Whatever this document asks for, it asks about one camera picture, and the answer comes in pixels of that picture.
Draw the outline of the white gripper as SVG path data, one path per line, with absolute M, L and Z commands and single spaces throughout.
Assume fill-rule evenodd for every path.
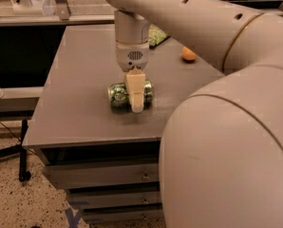
M 145 74 L 141 69 L 144 69 L 147 65 L 148 55 L 148 43 L 116 43 L 116 59 L 118 65 L 124 72 L 130 70 L 125 75 L 125 86 L 129 95 L 129 103 L 134 113 L 141 113 L 143 111 Z

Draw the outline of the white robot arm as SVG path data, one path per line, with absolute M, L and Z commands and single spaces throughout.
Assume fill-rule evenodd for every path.
M 164 128 L 166 227 L 283 228 L 283 16 L 218 0 L 106 1 L 222 72 Z

